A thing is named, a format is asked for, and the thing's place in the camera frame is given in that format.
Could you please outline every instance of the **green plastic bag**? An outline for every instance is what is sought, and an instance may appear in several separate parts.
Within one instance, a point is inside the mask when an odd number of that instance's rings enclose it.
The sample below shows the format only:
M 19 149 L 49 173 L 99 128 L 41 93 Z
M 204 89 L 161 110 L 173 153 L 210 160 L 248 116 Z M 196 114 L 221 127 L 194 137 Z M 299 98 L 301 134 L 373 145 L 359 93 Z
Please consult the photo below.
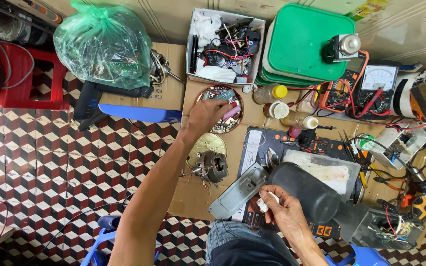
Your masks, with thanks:
M 53 35 L 62 64 L 79 79 L 126 89 L 149 86 L 152 42 L 136 15 L 124 7 L 71 6 L 80 13 L 64 19 Z

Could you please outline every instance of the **white cardboard box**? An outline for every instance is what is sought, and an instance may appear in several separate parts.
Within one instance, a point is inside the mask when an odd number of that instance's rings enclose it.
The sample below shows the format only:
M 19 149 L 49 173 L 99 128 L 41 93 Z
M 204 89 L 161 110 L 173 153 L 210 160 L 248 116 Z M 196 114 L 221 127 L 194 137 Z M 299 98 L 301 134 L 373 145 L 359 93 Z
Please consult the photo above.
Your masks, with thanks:
M 192 19 L 190 21 L 190 25 L 192 25 L 192 23 L 193 23 L 193 13 L 195 11 L 201 13 L 202 15 L 208 16 L 208 17 L 219 14 L 223 18 L 223 21 L 226 22 L 226 23 L 231 23 L 231 22 L 233 22 L 237 19 L 248 17 L 248 16 L 243 16 L 243 15 L 238 15 L 238 14 L 234 14 L 234 13 L 218 11 L 218 10 L 213 10 L 213 9 L 194 8 L 193 11 L 192 11 Z M 234 85 L 234 86 L 241 86 L 241 87 L 242 86 L 252 86 L 254 84 L 254 81 L 256 80 L 257 71 L 259 69 L 259 63 L 260 63 L 260 58 L 261 58 L 261 53 L 262 53 L 262 44 L 263 44 L 263 41 L 264 41 L 264 29 L 266 27 L 266 21 L 265 20 L 258 19 L 258 18 L 253 18 L 253 19 L 254 20 L 251 22 L 251 24 L 249 26 L 251 26 L 251 27 L 262 26 L 262 28 L 259 29 L 259 32 L 261 34 L 261 41 L 258 44 L 259 45 L 259 51 L 251 57 L 252 68 L 250 70 L 251 74 L 248 78 L 248 83 L 219 82 L 219 81 L 215 81 L 215 80 L 206 79 L 206 78 L 203 78 L 203 77 L 200 77 L 198 75 L 190 73 L 190 59 L 192 58 L 192 44 L 193 44 L 192 28 L 190 28 L 189 31 L 188 31 L 188 41 L 187 41 L 187 45 L 186 45 L 186 74 L 187 74 L 187 76 L 191 80 L 199 81 L 199 82 L 207 82 L 207 83 L 214 83 L 214 84 L 227 84 L 227 85 Z

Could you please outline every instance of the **white electrical box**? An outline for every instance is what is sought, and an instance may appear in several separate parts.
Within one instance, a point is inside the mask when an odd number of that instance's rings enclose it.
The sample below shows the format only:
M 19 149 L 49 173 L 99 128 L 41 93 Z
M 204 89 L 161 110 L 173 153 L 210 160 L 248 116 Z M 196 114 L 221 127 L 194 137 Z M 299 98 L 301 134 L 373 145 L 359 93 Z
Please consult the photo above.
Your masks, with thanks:
M 411 123 L 405 127 L 412 128 L 421 124 L 423 123 Z M 395 128 L 386 128 L 377 136 L 376 141 L 390 149 L 392 153 L 379 145 L 376 145 L 370 153 L 383 166 L 399 170 L 403 165 L 396 159 L 396 156 L 407 163 L 425 145 L 426 132 L 423 128 L 402 130 L 401 132 L 397 132 Z

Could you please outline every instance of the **person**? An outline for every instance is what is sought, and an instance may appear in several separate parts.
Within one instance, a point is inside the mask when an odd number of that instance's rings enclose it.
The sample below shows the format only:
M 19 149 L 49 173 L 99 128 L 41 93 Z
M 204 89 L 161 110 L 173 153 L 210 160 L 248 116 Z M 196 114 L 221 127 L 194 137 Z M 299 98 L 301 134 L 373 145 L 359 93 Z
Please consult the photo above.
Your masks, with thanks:
M 231 106 L 225 100 L 200 101 L 192 108 L 187 125 L 149 171 L 122 214 L 108 265 L 154 264 L 157 232 L 186 158 L 200 136 L 213 128 L 229 110 Z M 279 197 L 280 203 L 269 191 Z M 266 222 L 279 226 L 303 265 L 328 265 L 313 239 L 299 201 L 276 185 L 265 185 L 259 194 L 270 208 L 265 214 Z M 211 226 L 206 240 L 208 265 L 298 265 L 273 231 L 254 230 L 234 221 L 214 221 Z

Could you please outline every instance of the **red plastic stool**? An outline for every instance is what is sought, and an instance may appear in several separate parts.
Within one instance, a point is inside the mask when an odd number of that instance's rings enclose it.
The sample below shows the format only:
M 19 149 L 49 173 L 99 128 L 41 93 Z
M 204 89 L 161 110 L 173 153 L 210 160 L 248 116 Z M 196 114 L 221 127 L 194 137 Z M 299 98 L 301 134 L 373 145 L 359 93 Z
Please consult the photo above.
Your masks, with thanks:
M 12 74 L 5 86 L 9 87 L 17 84 L 32 67 L 31 57 L 26 51 L 16 45 L 0 43 L 6 51 L 11 63 Z M 68 103 L 63 102 L 62 80 L 67 72 L 67 68 L 59 61 L 56 53 L 27 48 L 34 59 L 50 61 L 53 63 L 52 86 L 50 101 L 36 101 L 29 98 L 32 88 L 32 74 L 30 74 L 21 84 L 7 89 L 0 89 L 0 107 L 5 108 L 29 108 L 29 109 L 50 109 L 68 110 Z M 0 48 L 0 60 L 4 66 L 6 76 L 9 74 L 8 63 L 4 53 Z

